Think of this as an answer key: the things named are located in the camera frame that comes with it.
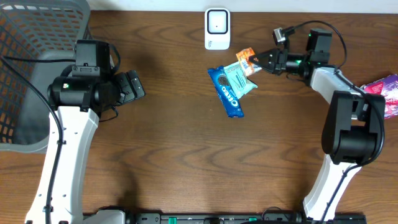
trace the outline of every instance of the wood grain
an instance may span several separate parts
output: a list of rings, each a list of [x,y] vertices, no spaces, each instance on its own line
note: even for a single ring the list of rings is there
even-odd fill
[[[398,73],[398,16],[378,14],[232,13],[228,50],[205,50],[203,13],[91,12],[91,33],[120,51],[120,70],[136,69],[145,98],[101,123],[91,145],[84,212],[105,205],[165,213],[262,212],[299,209],[322,164],[320,137],[328,110],[299,82],[259,72],[259,88],[227,118],[207,68],[235,53],[274,47],[276,27],[319,19],[337,27],[348,47],[344,74],[357,85]],[[292,38],[304,52],[309,28]],[[331,63],[343,50],[333,38]],[[398,210],[398,118],[386,121],[380,158],[350,183],[338,206],[364,212],[369,223],[394,223]],[[34,198],[44,155],[0,156],[0,223],[22,223]]]

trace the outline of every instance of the orange packet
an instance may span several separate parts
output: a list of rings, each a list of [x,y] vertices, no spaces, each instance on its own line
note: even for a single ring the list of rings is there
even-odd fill
[[[261,70],[261,67],[249,61],[249,57],[254,54],[255,53],[251,47],[248,49],[243,49],[236,54],[236,57],[239,60],[239,64],[241,65],[242,70],[247,77]]]

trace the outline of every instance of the light blue packet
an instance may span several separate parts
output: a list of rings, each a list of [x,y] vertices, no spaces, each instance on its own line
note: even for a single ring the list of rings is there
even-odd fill
[[[239,62],[225,66],[224,72],[238,99],[249,93],[253,88],[257,88],[256,84],[246,78]]]

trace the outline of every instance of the laundry basket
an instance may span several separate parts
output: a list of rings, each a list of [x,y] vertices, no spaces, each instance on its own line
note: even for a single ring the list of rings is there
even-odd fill
[[[73,58],[75,42],[90,39],[85,0],[2,0],[0,54],[31,59]],[[10,61],[47,97],[47,88],[71,62]],[[0,61],[0,151],[46,152],[49,111]]]

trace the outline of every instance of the green component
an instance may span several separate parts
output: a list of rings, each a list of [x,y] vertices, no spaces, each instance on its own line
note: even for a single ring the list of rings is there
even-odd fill
[[[177,218],[169,218],[169,224],[177,224]]]

